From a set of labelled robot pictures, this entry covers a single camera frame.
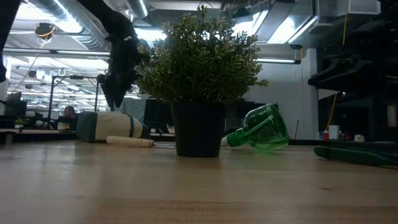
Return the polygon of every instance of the black plant pot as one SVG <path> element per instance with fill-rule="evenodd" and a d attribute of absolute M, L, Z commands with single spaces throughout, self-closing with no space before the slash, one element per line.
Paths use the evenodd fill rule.
<path fill-rule="evenodd" d="M 218 157 L 224 132 L 225 105 L 176 103 L 172 105 L 177 155 Z"/>

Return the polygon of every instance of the wooden tabletop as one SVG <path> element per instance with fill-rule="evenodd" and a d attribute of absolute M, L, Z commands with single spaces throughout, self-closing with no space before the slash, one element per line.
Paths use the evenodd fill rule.
<path fill-rule="evenodd" d="M 47 130 L 47 129 L 0 129 L 0 132 L 13 132 L 16 134 L 58 134 L 74 133 L 74 131 Z"/>
<path fill-rule="evenodd" d="M 0 146 L 0 223 L 398 223 L 398 170 L 82 142 Z"/>

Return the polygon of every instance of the black robotic arm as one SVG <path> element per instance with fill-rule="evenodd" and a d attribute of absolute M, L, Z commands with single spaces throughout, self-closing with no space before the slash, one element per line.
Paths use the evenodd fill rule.
<path fill-rule="evenodd" d="M 114 107 L 120 107 L 127 90 L 137 79 L 134 66 L 141 60 L 137 49 L 139 39 L 132 22 L 102 0 L 77 1 L 101 21 L 109 34 L 106 39 L 111 42 L 111 56 L 108 74 L 101 87 L 108 106 L 114 110 Z"/>
<path fill-rule="evenodd" d="M 6 68 L 2 62 L 2 50 L 6 44 L 12 23 L 17 15 L 21 0 L 1 0 L 0 1 L 0 83 L 6 80 Z"/>

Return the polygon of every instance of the person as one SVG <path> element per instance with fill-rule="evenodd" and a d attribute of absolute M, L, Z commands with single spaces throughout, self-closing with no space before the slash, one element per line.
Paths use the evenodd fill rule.
<path fill-rule="evenodd" d="M 67 106 L 63 110 L 63 117 L 59 117 L 58 123 L 69 124 L 69 131 L 75 131 L 78 121 L 78 115 L 75 113 L 75 108 L 73 106 Z"/>
<path fill-rule="evenodd" d="M 77 114 L 75 113 L 75 108 L 73 106 L 67 106 L 63 110 L 63 116 L 67 119 L 75 119 Z"/>

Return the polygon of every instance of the green leaves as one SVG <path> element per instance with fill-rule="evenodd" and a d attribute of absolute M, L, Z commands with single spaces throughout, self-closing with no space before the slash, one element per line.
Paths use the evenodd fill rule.
<path fill-rule="evenodd" d="M 199 7 L 201 18 L 183 15 L 176 24 L 163 23 L 165 40 L 154 42 L 151 61 L 135 70 L 137 84 L 160 101 L 209 101 L 226 103 L 241 98 L 257 81 L 261 65 L 254 59 L 257 36 L 234 35 L 224 17 L 205 22 L 208 9 Z"/>

